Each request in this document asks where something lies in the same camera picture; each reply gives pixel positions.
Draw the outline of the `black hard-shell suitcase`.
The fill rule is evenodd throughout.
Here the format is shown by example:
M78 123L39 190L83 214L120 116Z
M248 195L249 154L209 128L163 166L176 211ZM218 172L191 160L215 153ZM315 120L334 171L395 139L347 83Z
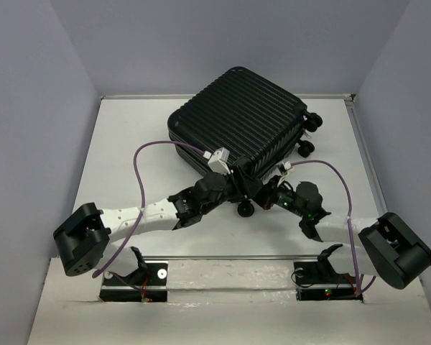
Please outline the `black hard-shell suitcase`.
M185 144L177 147L178 155L202 178L212 172L209 157L225 147L230 151L228 166L251 163L263 184L293 150L302 157L314 152L302 136L322 124L300 98L244 67L226 71L167 120L170 139ZM242 203L246 208L241 215L250 216L254 198Z

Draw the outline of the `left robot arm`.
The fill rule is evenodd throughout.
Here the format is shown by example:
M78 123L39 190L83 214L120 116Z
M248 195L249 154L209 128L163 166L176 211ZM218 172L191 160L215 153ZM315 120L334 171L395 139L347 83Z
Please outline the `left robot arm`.
M65 274L112 269L136 284L144 277L144 264L138 249L126 248L130 238L192 226L222 203L253 198L262 186L259 178L234 167L225 175L209 172L194 186L146 206L99 209L85 203L53 233Z

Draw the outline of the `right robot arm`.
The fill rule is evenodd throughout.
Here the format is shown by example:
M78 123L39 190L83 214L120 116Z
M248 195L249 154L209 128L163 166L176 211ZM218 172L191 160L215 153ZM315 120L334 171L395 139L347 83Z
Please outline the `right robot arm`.
M279 206L300 217L299 228L316 242L329 242L316 264L318 277L332 282L343 273L381 278L387 285L405 289L431 266L431 248L397 214L376 218L336 216L323 208L316 184L296 188L273 177L254 197L264 210Z

